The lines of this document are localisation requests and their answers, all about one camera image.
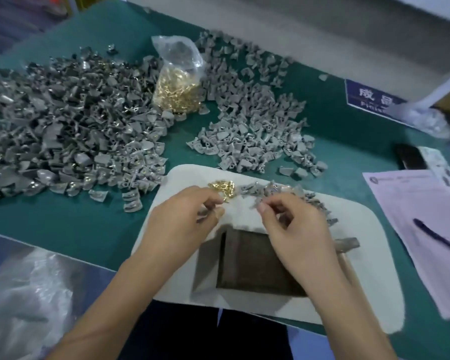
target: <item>black pants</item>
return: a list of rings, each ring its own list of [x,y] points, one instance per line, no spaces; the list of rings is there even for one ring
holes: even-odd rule
[[[247,313],[152,301],[120,360],[292,360],[287,327]]]

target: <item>fingernail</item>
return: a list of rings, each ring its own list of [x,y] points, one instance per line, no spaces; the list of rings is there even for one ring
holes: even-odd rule
[[[264,204],[263,202],[260,202],[260,203],[257,205],[257,211],[258,211],[258,213],[260,213],[260,214],[263,214],[263,213],[265,212],[266,209],[267,209],[267,205]]]
[[[220,220],[222,216],[225,214],[225,208],[217,207],[213,210],[215,212],[215,216]]]

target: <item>white work surface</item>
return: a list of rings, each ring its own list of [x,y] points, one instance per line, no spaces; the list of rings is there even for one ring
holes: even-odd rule
[[[268,183],[263,179],[216,168],[194,164],[179,165],[168,173],[151,204],[150,212],[186,187],[206,187],[216,180],[233,181],[235,185]],[[333,238],[356,237],[360,241],[360,248],[350,251],[348,258],[383,331],[388,334],[399,331],[405,319],[405,304],[387,238],[377,216],[364,205],[348,199],[321,193],[317,193],[317,198],[332,212],[333,217],[339,219],[330,228]],[[220,239],[216,238],[216,231],[223,226],[232,225],[236,229],[265,232],[260,215],[252,208],[253,204],[254,197],[235,197],[224,204],[226,212],[217,227],[199,250],[165,283],[154,299],[321,324],[322,321],[308,298],[215,288],[220,250]],[[135,252],[142,240],[149,215],[132,252]]]

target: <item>sign with chinese characters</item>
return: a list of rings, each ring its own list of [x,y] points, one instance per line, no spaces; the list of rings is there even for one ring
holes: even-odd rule
[[[345,79],[345,93],[348,105],[403,124],[402,121],[384,112],[384,109],[390,105],[406,102],[403,98],[349,79]]]

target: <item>plastic bag of gold pins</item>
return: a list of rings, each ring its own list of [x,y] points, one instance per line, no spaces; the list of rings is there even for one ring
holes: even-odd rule
[[[163,59],[153,103],[174,113],[197,111],[205,61],[195,43],[184,36],[152,36],[151,41]]]

